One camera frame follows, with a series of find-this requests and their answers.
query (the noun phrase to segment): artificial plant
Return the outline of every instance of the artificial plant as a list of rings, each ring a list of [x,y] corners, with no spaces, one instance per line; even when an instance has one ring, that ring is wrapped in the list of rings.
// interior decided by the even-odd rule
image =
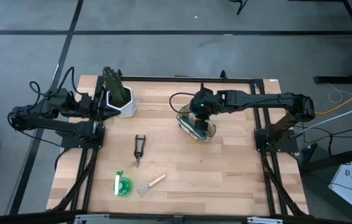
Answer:
[[[121,79],[119,78],[119,72],[115,72],[110,67],[103,68],[103,76],[106,82],[106,89],[109,90],[112,103],[114,104],[125,104],[127,95],[124,87],[122,86]]]

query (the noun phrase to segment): wooden table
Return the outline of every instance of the wooden table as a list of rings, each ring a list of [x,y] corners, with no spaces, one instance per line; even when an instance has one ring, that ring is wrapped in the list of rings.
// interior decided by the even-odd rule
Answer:
[[[97,76],[81,76],[78,91],[92,94],[96,80]],[[277,80],[264,80],[264,83],[266,93],[280,93]],[[169,106],[169,96],[181,91],[195,93],[199,90],[199,83],[123,84],[133,89],[137,111],[132,118],[115,117],[105,121],[106,134],[98,153],[90,212],[269,215],[261,158],[254,142],[253,109],[212,116],[217,126],[216,135],[209,142],[197,142],[179,128],[176,113]],[[234,89],[250,93],[248,84],[206,83],[205,87],[213,91]],[[173,104],[179,109],[190,100],[191,96],[176,96]],[[283,109],[269,111],[272,123],[285,115]],[[138,169],[133,156],[137,134],[145,134],[147,138]],[[47,208],[56,206],[74,184],[80,155],[81,149],[71,149],[59,160]],[[286,191],[301,210],[308,212],[295,159],[286,153],[278,153],[278,156]],[[123,176],[133,181],[134,191],[128,197],[113,193],[117,170],[123,170]],[[140,198],[136,188],[162,174],[167,174],[166,179]],[[78,208],[84,192],[83,186]],[[280,212],[274,187],[273,194],[276,209]]]

